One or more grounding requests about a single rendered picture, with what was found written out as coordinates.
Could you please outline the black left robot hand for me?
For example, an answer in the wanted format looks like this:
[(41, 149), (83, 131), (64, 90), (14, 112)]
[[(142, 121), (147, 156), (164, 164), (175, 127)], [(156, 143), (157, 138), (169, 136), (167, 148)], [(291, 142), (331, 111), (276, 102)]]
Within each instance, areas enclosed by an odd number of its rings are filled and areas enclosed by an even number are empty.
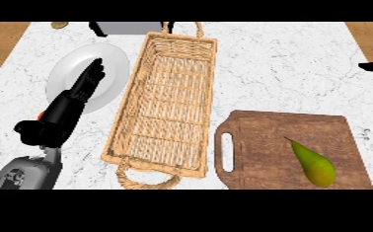
[(20, 141), (30, 146), (57, 148), (66, 142), (76, 126), (85, 103), (104, 77), (101, 59), (95, 58), (80, 72), (70, 88), (55, 96), (36, 120), (14, 125)]

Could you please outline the green pear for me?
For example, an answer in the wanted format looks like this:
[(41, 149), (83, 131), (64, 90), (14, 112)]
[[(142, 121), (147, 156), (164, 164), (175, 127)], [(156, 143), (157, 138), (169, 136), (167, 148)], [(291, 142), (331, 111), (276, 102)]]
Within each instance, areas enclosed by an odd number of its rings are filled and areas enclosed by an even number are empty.
[(310, 151), (297, 141), (287, 138), (309, 182), (327, 188), (335, 179), (334, 167), (324, 156)]

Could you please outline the grey box appliance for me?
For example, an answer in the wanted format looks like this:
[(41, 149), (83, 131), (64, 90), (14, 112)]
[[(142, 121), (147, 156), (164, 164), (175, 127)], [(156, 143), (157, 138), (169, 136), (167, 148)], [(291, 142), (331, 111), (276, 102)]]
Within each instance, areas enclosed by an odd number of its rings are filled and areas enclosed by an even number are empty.
[(161, 30), (160, 22), (89, 22), (89, 29), (98, 37), (120, 35), (144, 35)]

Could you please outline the white round plate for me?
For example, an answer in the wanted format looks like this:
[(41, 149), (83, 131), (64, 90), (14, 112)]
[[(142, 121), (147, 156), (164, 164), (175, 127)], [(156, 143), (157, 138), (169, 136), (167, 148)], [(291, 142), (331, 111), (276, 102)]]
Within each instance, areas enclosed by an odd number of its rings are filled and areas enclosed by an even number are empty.
[(100, 58), (104, 77), (83, 107), (83, 113), (100, 110), (120, 94), (129, 77), (129, 60), (122, 49), (107, 43), (94, 43), (74, 49), (58, 61), (49, 73), (45, 88), (48, 102), (67, 90), (91, 61)]

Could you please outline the rectangular wicker basket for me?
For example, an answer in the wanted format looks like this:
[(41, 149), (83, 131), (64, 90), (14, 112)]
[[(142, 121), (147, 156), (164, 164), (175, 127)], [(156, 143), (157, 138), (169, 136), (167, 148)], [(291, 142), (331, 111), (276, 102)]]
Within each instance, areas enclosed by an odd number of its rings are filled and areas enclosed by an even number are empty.
[(172, 188), (203, 178), (216, 40), (148, 32), (100, 159), (126, 190)]

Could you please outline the brown wooden cutting board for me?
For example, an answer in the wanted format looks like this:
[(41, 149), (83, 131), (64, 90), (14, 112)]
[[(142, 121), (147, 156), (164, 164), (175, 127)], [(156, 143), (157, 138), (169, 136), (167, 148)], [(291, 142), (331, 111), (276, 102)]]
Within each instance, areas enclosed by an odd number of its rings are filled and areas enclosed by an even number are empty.
[(334, 190), (373, 190), (343, 116), (232, 111), (213, 135), (213, 167), (232, 190), (312, 190), (291, 143), (324, 156)]

